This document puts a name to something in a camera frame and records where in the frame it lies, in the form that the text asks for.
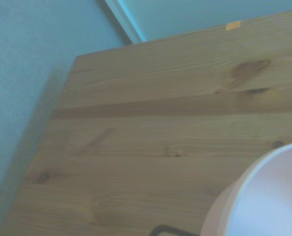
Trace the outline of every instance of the white bowl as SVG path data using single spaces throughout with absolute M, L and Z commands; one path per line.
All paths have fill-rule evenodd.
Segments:
M 292 144 L 261 157 L 222 192 L 201 236 L 292 236 Z

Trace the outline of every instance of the black handle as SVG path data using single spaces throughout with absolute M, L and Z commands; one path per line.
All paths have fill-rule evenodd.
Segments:
M 170 233 L 177 236 L 199 236 L 169 225 L 158 225 L 150 232 L 149 236 L 158 236 L 161 233 Z

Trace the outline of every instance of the orange sticker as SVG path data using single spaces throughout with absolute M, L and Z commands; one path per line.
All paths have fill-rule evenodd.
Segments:
M 235 30 L 237 28 L 240 28 L 240 26 L 241 26 L 241 21 L 234 21 L 234 22 L 228 23 L 226 25 L 226 31 Z

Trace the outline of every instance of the white baseboard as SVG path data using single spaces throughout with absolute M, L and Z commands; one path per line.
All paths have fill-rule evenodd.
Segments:
M 122 0 L 105 0 L 106 4 L 109 6 L 117 21 L 120 23 L 124 29 L 127 36 L 130 38 L 132 43 L 145 42 L 146 39 L 142 32 L 135 23 L 133 17 L 128 11 L 127 7 Z

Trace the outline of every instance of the wood grain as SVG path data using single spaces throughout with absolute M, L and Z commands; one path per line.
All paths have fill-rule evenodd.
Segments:
M 4 236 L 200 232 L 292 143 L 292 12 L 77 57 Z

